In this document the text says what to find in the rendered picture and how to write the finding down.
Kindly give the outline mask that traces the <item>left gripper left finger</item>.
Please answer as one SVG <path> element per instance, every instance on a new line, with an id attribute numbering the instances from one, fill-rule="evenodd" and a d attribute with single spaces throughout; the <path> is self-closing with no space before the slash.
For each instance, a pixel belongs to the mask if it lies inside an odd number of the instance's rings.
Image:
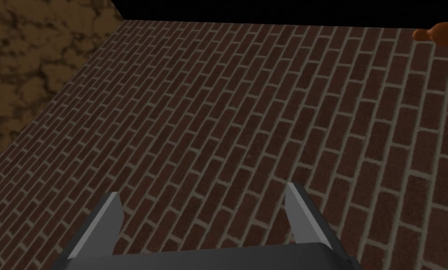
<path id="1" fill-rule="evenodd" d="M 118 192 L 106 193 L 73 234 L 61 255 L 63 259 L 111 255 L 117 244 L 124 220 Z"/>

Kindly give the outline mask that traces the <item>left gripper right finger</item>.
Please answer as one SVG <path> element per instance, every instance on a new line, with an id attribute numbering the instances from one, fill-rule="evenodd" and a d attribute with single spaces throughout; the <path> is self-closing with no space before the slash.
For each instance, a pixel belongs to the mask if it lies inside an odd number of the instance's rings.
<path id="1" fill-rule="evenodd" d="M 286 184 L 284 209 L 296 243 L 322 243 L 339 256 L 348 255 L 310 195 L 298 183 Z"/>

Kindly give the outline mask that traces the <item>orange rounded object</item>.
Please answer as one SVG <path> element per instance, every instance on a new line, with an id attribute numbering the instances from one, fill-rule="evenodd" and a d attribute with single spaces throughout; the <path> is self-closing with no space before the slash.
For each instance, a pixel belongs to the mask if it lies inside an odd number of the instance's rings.
<path id="1" fill-rule="evenodd" d="M 431 40 L 437 45 L 448 47 L 448 22 L 438 23 L 428 30 L 417 29 L 412 38 L 416 41 Z"/>

